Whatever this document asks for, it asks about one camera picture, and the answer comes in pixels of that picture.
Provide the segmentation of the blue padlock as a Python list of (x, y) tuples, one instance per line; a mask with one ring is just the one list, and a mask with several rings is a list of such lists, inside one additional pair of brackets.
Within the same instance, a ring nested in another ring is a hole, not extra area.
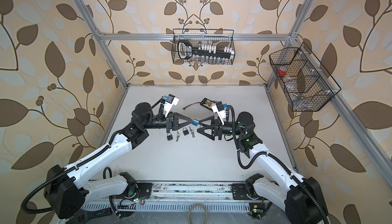
[(198, 126), (198, 125), (199, 125), (199, 121), (198, 121), (198, 120), (195, 120), (195, 119), (193, 119), (193, 120), (192, 120), (192, 125), (194, 125), (194, 126)]

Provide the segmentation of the black padlock with key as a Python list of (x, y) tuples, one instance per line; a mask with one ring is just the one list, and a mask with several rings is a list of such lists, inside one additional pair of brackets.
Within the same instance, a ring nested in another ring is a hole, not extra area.
[(189, 130), (188, 130), (187, 128), (183, 128), (183, 129), (182, 129), (182, 132), (183, 132), (183, 135), (184, 135), (184, 136), (189, 135)]

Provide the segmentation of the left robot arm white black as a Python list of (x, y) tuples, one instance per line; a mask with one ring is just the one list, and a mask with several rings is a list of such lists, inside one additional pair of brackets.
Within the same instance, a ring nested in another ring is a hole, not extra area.
[[(139, 103), (132, 111), (132, 118), (123, 129), (115, 131), (109, 142), (99, 147), (86, 157), (66, 167), (56, 165), (47, 175), (46, 182), (39, 185), (21, 203), (21, 211), (25, 214), (40, 214), (54, 211), (60, 219), (72, 217), (86, 202), (93, 192), (101, 193), (105, 197), (107, 188), (101, 184), (92, 190), (87, 183), (109, 163), (136, 149), (149, 136), (149, 129), (165, 129), (167, 133), (177, 131), (187, 125), (198, 125), (198, 121), (177, 112), (171, 112), (172, 106), (178, 103), (177, 98), (164, 96), (157, 115), (149, 103)], [(31, 198), (44, 191), (44, 197), (50, 207), (31, 209), (28, 202)]]

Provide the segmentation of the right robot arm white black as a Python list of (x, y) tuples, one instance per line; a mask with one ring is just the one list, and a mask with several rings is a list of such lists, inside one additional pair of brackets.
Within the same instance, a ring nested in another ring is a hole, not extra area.
[(214, 104), (218, 117), (208, 117), (197, 124), (197, 132), (211, 140), (231, 135), (236, 146), (237, 161), (242, 169), (254, 163), (272, 178), (254, 174), (246, 179), (247, 195), (251, 199), (266, 198), (282, 209), (292, 224), (327, 224), (328, 209), (321, 186), (313, 177), (305, 178), (273, 155), (255, 134), (254, 118), (249, 112), (235, 115), (231, 105)]

